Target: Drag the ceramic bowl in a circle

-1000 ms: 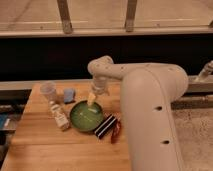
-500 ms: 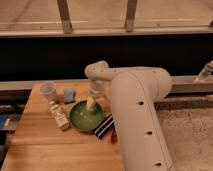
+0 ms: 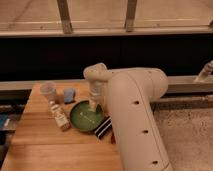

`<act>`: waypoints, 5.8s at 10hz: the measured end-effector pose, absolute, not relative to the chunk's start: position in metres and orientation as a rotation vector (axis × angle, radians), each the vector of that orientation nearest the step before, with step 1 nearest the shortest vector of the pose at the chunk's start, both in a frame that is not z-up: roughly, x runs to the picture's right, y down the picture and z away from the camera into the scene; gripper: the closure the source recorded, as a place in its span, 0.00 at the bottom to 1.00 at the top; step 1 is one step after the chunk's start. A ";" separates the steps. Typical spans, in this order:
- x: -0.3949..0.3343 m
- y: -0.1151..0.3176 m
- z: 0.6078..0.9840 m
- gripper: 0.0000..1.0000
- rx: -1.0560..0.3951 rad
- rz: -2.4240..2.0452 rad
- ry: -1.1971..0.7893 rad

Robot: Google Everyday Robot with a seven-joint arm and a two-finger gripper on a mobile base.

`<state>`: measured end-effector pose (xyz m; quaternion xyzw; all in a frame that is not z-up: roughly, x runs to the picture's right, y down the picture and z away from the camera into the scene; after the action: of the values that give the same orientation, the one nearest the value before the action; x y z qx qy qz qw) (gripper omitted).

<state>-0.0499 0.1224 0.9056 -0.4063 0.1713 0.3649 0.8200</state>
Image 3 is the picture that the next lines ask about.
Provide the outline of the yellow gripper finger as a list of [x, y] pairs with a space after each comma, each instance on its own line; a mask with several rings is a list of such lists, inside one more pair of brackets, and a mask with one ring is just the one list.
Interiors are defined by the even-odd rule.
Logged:
[[96, 108], [97, 108], [97, 105], [98, 105], [98, 102], [97, 101], [94, 101], [92, 99], [89, 100], [89, 105], [90, 105], [90, 108], [92, 111], [95, 111]]

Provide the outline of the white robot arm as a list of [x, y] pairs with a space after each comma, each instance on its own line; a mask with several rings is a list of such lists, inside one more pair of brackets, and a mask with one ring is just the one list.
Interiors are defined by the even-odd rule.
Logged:
[[213, 100], [167, 92], [158, 68], [83, 71], [90, 102], [111, 117], [123, 171], [213, 171]]

